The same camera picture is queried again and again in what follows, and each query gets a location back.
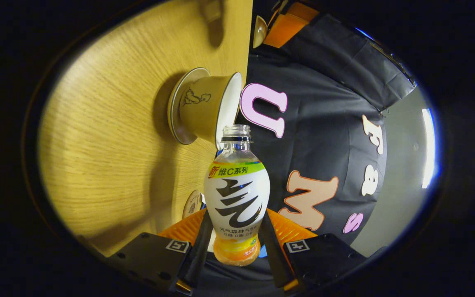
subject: saucer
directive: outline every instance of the saucer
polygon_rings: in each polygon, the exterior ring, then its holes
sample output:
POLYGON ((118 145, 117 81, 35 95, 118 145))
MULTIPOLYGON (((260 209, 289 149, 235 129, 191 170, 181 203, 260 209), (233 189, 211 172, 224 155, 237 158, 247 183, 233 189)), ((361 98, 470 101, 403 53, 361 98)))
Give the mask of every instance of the saucer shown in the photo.
POLYGON ((194 190, 190 194, 190 197, 188 197, 184 205, 183 218, 186 218, 187 216, 199 211, 201 209, 202 204, 203 204, 203 194, 199 192, 198 190, 194 190))
POLYGON ((198 137, 190 132, 181 122, 179 118, 179 105, 181 103, 181 96, 185 92, 186 88, 190 86, 194 81, 210 76, 210 72, 203 67, 198 67, 186 73, 179 79, 179 82, 175 85, 168 100, 168 126, 172 131, 173 136, 179 143, 190 144, 198 137))

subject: round coaster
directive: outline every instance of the round coaster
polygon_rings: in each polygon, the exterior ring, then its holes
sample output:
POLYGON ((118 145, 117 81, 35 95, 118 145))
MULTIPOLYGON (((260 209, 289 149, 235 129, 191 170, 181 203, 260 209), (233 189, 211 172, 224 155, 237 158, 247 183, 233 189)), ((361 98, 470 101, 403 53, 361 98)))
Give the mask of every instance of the round coaster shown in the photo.
POLYGON ((201 209, 202 195, 198 190, 194 190, 188 197, 183 209, 183 218, 201 209))

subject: bottle neck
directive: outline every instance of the bottle neck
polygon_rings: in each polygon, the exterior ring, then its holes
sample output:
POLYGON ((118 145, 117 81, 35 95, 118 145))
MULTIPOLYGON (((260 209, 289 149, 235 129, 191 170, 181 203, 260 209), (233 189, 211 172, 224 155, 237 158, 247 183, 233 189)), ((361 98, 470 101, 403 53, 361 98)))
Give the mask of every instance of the bottle neck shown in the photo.
POLYGON ((250 151, 250 143, 244 141, 224 142, 223 152, 250 151))

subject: orange object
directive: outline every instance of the orange object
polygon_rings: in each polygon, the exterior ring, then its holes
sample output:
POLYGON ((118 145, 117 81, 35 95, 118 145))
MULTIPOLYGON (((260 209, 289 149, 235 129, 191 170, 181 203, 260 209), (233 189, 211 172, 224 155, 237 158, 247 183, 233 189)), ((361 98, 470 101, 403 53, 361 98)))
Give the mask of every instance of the orange object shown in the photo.
POLYGON ((277 16, 265 40, 266 45, 280 48, 318 15, 318 11, 299 2, 292 4, 287 13, 277 16))
POLYGON ((203 222, 203 216, 206 212, 206 208, 183 218, 179 222, 171 225, 166 230, 157 234, 162 237, 177 239, 182 241, 189 241, 192 245, 195 244, 195 239, 198 236, 201 222, 203 222))
POLYGON ((301 227, 288 218, 281 216, 275 211, 267 209, 267 213, 269 214, 269 218, 271 219, 272 226, 274 227, 277 240, 280 243, 282 250, 283 244, 287 242, 308 239, 317 236, 313 232, 301 227))
POLYGON ((307 23, 309 23, 318 15, 318 11, 312 9, 307 5, 295 2, 289 8, 287 14, 294 15, 295 17, 299 17, 300 19, 304 19, 305 21, 307 21, 307 23))
POLYGON ((298 287, 298 285, 299 285, 299 282, 295 278, 294 280, 292 280, 291 282, 289 282, 288 284, 283 286, 283 291, 285 291, 285 292, 292 291, 292 290, 296 289, 298 287))

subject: white wall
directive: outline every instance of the white wall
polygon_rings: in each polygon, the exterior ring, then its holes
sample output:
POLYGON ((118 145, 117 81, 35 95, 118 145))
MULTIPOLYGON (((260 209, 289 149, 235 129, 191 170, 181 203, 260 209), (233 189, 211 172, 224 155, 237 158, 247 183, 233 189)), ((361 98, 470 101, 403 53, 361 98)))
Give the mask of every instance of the white wall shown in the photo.
POLYGON ((381 194, 366 226, 351 247, 371 256, 391 244, 415 218, 426 200, 421 188, 426 137, 421 109, 427 108, 419 87, 384 115, 388 159, 381 194))

